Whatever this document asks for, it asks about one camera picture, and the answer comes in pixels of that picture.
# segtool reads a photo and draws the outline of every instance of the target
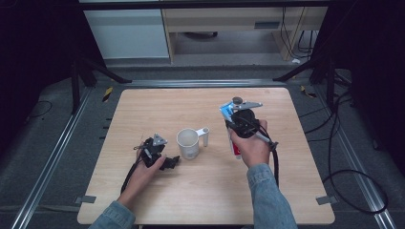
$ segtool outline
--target jacket sleeve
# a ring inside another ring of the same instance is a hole
[[[116,229],[131,228],[135,222],[134,214],[117,201],[113,201],[109,207],[89,227],[91,229]]]
[[[297,228],[291,208],[277,187],[267,164],[250,167],[247,180],[252,197],[255,229]]]

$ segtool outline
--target person's right hand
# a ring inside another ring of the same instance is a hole
[[[259,121],[260,125],[267,130],[267,121]],[[270,149],[267,142],[256,135],[249,138],[238,137],[233,130],[230,130],[230,139],[238,146],[242,160],[248,168],[261,163],[268,164]]]

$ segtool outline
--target person's left hand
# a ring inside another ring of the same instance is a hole
[[[140,151],[141,149],[137,151],[137,157],[140,154]],[[155,164],[153,164],[149,168],[147,168],[145,163],[141,161],[138,164],[137,169],[131,175],[127,187],[125,188],[124,192],[119,196],[117,201],[132,211],[134,208],[136,196],[140,192],[142,192],[142,190],[149,184],[154,174],[158,171],[158,169],[163,164],[165,159],[166,156],[161,156],[155,162]]]

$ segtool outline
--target white mug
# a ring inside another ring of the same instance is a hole
[[[181,156],[186,159],[194,159],[199,154],[199,139],[203,138],[203,146],[208,145],[208,128],[202,128],[195,131],[190,128],[178,132],[177,141],[181,151]]]

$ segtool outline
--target aluminum rail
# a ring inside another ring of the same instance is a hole
[[[83,92],[83,96],[81,97],[81,105],[78,107],[78,110],[75,114],[72,114],[68,123],[66,124],[65,129],[62,132],[62,135],[58,139],[53,151],[41,172],[38,180],[36,181],[35,185],[33,186],[29,196],[24,202],[24,205],[21,207],[20,211],[18,212],[17,216],[14,219],[12,224],[12,229],[14,228],[27,228],[28,223],[31,220],[33,213],[35,212],[36,207],[42,195],[44,194],[49,181],[52,178],[53,172],[56,169],[56,166],[63,155],[63,152],[69,143],[69,140],[72,136],[73,131],[75,130],[75,126],[77,121],[80,119],[81,114],[83,113],[84,107],[87,104],[87,100],[89,97],[92,88],[85,88]]]
[[[325,95],[324,92],[322,92],[319,87],[315,87],[315,91],[317,94],[322,94]],[[326,101],[323,99],[324,96],[321,97],[321,102],[323,106],[327,107]],[[327,115],[330,116],[330,110],[326,109],[325,110]],[[348,161],[350,167],[356,171],[362,172],[364,174],[367,174],[367,171],[365,167],[363,166],[363,163],[361,163],[360,159],[357,157],[357,154],[354,150],[354,148],[351,145],[351,142],[349,141],[345,131],[343,130],[342,127],[339,128],[337,132],[337,136],[340,142],[340,145],[343,148],[343,152],[345,154],[346,160]],[[373,211],[377,211],[381,209],[384,206],[384,201],[382,197],[379,195],[379,192],[375,185],[367,178],[362,177],[360,175],[354,175],[356,178],[357,184],[359,185],[361,191],[363,192],[363,196],[368,202],[370,208]],[[378,226],[381,229],[394,229],[396,228],[395,223],[393,219],[391,218],[390,213],[388,210],[385,210],[384,212],[380,214],[375,214],[374,218],[378,224]]]
[[[133,80],[122,84],[124,87],[137,88],[223,88],[223,87],[283,87],[286,83],[271,79],[173,79],[173,80]]]

